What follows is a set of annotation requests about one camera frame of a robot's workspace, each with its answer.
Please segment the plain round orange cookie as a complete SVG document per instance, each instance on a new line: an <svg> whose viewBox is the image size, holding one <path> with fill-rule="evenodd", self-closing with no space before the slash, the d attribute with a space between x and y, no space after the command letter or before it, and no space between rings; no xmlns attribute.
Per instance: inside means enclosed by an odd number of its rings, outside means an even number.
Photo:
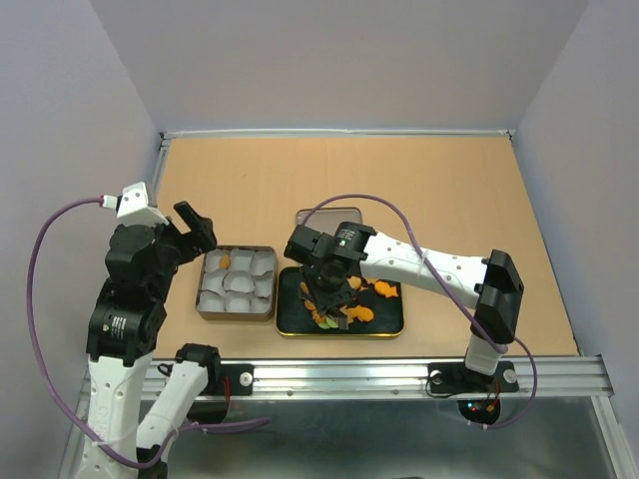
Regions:
<svg viewBox="0 0 639 479"><path fill-rule="evenodd" d="M223 255L219 261L219 268L228 269L231 264L231 258L228 254Z"/></svg>

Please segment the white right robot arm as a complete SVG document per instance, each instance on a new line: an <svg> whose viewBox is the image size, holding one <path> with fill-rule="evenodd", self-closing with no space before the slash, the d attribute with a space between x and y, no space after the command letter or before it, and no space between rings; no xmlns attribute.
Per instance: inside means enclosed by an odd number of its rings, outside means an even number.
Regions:
<svg viewBox="0 0 639 479"><path fill-rule="evenodd" d="M511 256L495 249L487 257L463 256L394 239L371 227L343 222L334 234L298 225L285 256L301 267L310 300L320 314L347 327L344 308L355 297L349 281L379 279L450 298L471 323L462 383L481 389L515 339L524 284Z"/></svg>

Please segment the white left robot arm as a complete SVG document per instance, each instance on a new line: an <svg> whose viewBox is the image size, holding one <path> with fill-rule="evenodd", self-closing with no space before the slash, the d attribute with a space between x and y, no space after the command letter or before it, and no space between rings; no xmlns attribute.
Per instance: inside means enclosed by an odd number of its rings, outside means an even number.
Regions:
<svg viewBox="0 0 639 479"><path fill-rule="evenodd" d="M143 386L174 275L217 240L212 221L186 202L174 206L189 228L185 233L147 205L134 208L131 195L119 206L132 216L110 238L108 278L89 322L90 431L76 475L164 478L171 444L194 400L222 383L219 352L209 345L182 346L164 390L141 417Z"/></svg>

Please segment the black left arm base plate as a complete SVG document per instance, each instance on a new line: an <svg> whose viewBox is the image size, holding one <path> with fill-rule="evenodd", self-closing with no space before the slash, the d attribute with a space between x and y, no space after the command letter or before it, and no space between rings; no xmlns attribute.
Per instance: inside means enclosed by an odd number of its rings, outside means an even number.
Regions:
<svg viewBox="0 0 639 479"><path fill-rule="evenodd" d="M254 388L254 370L250 363L222 363L209 378L202 395L251 396Z"/></svg>

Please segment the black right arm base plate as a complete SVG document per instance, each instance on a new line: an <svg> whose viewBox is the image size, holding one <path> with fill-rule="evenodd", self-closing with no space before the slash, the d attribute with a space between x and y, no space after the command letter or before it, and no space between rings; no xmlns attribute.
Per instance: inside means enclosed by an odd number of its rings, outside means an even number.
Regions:
<svg viewBox="0 0 639 479"><path fill-rule="evenodd" d="M460 361L431 362L427 368L429 391L434 395L519 391L517 374L511 361L500 361L492 375L471 371Z"/></svg>

